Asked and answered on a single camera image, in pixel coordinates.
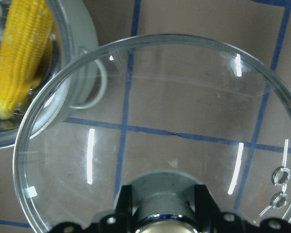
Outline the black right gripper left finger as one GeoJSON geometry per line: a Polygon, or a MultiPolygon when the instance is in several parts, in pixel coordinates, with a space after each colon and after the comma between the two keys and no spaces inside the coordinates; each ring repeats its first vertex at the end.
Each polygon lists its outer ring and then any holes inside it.
{"type": "Polygon", "coordinates": [[[98,222],[99,233],[133,232],[132,185],[124,185],[118,195],[115,209],[109,211],[98,222]]]}

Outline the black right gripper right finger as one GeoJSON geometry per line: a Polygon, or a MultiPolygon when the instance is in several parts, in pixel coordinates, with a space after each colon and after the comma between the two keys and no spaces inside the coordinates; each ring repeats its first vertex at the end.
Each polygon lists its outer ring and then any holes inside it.
{"type": "Polygon", "coordinates": [[[203,233],[241,233],[243,222],[231,211],[221,211],[207,187],[194,186],[194,208],[197,225],[203,233]]]}

